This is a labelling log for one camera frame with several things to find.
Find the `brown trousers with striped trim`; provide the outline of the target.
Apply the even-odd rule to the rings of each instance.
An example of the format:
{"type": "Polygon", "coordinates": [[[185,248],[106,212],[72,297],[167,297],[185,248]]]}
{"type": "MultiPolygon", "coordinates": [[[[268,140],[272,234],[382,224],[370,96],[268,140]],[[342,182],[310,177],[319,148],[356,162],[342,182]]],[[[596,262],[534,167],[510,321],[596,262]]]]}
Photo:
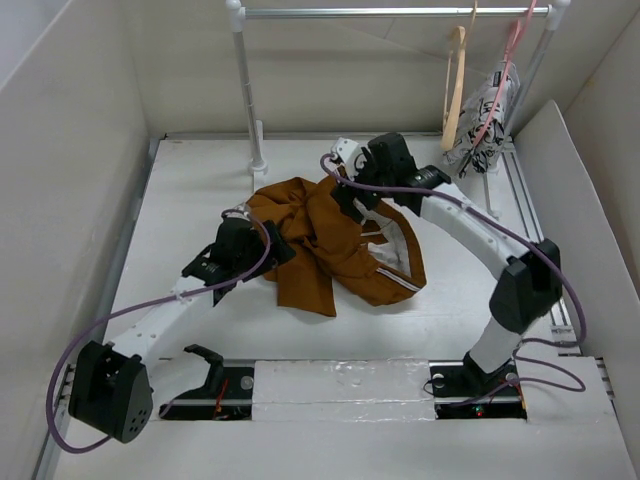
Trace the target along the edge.
{"type": "Polygon", "coordinates": [[[368,304],[392,305],[427,284],[418,238],[405,216],[382,201],[357,223],[340,211],[336,181],[294,177],[265,186],[248,200],[261,222],[272,221],[295,257],[266,273],[277,304],[334,317],[333,283],[368,304]]]}

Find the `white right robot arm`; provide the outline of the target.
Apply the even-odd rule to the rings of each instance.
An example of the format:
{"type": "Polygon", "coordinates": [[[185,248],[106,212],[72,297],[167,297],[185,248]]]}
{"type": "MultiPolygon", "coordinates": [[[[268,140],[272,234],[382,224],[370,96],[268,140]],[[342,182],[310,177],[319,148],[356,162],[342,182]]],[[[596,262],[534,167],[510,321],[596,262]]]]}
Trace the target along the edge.
{"type": "Polygon", "coordinates": [[[419,168],[404,137],[387,133],[366,146],[339,138],[327,156],[336,169],[332,192],[341,211],[361,222],[390,198],[448,233],[492,274],[491,318],[465,354],[460,378],[473,393],[494,387],[525,333],[560,300],[560,252],[494,222],[435,165],[419,168]]]}

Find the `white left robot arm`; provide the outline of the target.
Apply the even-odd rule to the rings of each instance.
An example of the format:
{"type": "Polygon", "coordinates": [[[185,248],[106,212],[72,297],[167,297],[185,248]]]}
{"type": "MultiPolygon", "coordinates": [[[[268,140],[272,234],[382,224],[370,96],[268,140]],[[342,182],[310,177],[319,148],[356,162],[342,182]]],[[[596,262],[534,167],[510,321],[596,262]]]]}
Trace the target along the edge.
{"type": "Polygon", "coordinates": [[[129,443],[180,395],[224,394],[220,354],[196,341],[177,354],[167,354],[167,348],[179,339],[180,329],[203,318],[238,282],[270,272],[295,255],[274,222],[224,219],[215,241],[182,270],[166,301],[109,343],[90,341],[80,350],[70,415],[109,439],[129,443]]]}

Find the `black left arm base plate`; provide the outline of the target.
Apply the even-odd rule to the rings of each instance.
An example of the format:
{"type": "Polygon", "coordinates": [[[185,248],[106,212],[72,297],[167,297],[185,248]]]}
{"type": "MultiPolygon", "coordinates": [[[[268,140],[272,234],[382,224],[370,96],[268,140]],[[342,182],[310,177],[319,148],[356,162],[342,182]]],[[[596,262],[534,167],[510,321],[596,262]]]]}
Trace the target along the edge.
{"type": "Polygon", "coordinates": [[[188,390],[159,407],[168,421],[245,421],[252,419],[255,364],[231,362],[202,387],[188,390]]]}

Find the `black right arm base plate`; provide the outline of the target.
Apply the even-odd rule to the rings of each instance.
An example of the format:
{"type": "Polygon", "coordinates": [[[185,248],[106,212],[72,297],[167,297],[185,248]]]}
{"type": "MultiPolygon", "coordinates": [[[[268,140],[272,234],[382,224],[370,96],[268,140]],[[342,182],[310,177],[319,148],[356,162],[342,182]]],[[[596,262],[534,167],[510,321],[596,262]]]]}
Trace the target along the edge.
{"type": "Polygon", "coordinates": [[[489,376],[462,361],[430,361],[423,390],[433,397],[437,420],[526,420],[521,390],[509,383],[516,374],[513,361],[489,376]]]}

